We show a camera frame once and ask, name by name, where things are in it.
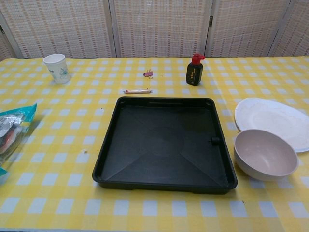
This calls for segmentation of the white paper plate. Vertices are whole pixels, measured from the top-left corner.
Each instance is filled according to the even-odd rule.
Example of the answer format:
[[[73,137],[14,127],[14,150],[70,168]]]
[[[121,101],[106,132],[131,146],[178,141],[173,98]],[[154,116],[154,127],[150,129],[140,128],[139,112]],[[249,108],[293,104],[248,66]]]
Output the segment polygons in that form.
[[[245,98],[234,111],[241,131],[268,131],[285,140],[297,153],[309,151],[309,116],[277,101]]]

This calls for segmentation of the black square plastic tray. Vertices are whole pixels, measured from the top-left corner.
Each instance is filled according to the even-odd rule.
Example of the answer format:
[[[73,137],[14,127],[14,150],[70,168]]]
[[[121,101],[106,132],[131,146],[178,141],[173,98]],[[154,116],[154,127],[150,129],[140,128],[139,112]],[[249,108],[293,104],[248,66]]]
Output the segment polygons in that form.
[[[238,184],[210,98],[120,97],[92,177],[109,189],[204,194]]]

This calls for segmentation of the small wooden pencil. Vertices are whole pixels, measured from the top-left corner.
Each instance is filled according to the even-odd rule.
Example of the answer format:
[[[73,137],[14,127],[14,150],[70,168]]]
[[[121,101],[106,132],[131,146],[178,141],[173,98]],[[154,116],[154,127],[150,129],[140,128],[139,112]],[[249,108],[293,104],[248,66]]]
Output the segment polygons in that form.
[[[123,91],[125,94],[149,94],[152,93],[149,89],[126,89]]]

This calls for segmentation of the black ink bottle red cap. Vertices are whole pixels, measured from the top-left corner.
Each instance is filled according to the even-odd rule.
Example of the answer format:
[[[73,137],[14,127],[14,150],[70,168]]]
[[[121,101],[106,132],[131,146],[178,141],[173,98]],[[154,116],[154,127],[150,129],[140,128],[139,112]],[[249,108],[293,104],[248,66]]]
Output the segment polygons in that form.
[[[203,65],[201,63],[205,57],[201,54],[194,54],[191,62],[187,66],[186,82],[190,85],[199,85],[203,72]]]

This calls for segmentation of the woven folding screen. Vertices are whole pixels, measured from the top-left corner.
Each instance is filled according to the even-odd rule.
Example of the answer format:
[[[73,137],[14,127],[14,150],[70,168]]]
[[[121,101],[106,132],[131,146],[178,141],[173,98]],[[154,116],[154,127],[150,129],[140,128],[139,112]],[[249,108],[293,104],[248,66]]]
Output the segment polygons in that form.
[[[0,0],[0,61],[309,56],[309,0]]]

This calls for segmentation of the white printed paper cup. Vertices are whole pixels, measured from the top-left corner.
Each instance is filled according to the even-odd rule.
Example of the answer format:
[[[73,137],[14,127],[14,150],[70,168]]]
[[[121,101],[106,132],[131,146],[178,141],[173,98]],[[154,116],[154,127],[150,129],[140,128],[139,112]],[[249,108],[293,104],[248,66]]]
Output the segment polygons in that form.
[[[51,54],[43,59],[56,84],[65,84],[70,80],[70,74],[64,54]]]

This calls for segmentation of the yellow white checkered tablecloth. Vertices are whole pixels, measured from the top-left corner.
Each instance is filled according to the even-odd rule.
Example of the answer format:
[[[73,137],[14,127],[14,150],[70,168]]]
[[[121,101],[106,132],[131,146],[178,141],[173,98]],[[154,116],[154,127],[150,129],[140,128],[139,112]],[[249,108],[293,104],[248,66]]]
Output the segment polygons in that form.
[[[277,182],[248,177],[225,195],[104,189],[92,179],[124,89],[215,101],[229,152],[244,98],[282,102],[309,115],[309,57],[207,58],[201,84],[185,81],[189,58],[68,59],[57,85],[41,59],[0,61],[0,112],[37,104],[36,127],[0,186],[0,231],[309,232],[309,152]],[[147,70],[153,78],[144,77]]]

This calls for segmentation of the beige round bowl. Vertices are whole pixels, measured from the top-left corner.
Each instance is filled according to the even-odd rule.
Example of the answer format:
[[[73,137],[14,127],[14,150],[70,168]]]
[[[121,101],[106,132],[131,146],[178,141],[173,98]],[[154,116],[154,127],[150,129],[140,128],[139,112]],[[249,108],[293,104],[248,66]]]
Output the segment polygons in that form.
[[[244,130],[235,138],[237,165],[250,177],[276,181],[295,172],[298,156],[282,138],[257,129]]]

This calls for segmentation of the teal clear snack bag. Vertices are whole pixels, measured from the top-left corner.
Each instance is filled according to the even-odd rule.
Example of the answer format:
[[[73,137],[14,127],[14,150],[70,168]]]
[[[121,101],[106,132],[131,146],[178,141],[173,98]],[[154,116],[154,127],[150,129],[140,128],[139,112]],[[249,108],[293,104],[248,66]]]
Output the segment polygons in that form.
[[[37,104],[0,113],[0,186],[9,176],[9,170],[20,156],[23,143],[36,127]]]

